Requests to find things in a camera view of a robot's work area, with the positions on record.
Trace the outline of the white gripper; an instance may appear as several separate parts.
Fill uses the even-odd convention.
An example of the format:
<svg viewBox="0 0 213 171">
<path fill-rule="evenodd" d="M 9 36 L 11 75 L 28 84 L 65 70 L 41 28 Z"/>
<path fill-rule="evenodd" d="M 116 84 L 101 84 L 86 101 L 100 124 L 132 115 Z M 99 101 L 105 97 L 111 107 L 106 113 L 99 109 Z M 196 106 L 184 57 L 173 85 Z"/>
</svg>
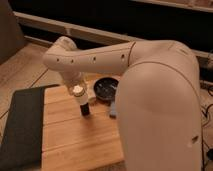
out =
<svg viewBox="0 0 213 171">
<path fill-rule="evenodd" d="M 63 76 L 64 84 L 67 87 L 68 93 L 70 95 L 73 94 L 73 89 L 75 86 L 81 86 L 84 89 L 87 89 L 87 84 L 84 80 L 84 76 L 82 74 L 78 76 L 70 76 L 70 75 L 64 75 Z M 88 91 L 88 101 L 89 103 L 94 103 L 96 101 L 96 95 L 94 91 Z"/>
</svg>

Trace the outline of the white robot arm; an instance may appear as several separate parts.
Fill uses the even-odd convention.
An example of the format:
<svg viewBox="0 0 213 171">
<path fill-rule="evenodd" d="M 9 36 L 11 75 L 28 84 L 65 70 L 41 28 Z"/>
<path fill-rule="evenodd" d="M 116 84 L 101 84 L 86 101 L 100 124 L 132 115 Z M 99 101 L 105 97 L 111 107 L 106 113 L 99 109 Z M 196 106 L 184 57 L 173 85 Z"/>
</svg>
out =
<svg viewBox="0 0 213 171">
<path fill-rule="evenodd" d="M 199 64 L 188 46 L 143 40 L 79 50 L 61 37 L 43 62 L 72 86 L 82 72 L 120 77 L 115 104 L 128 171 L 201 171 Z"/>
</svg>

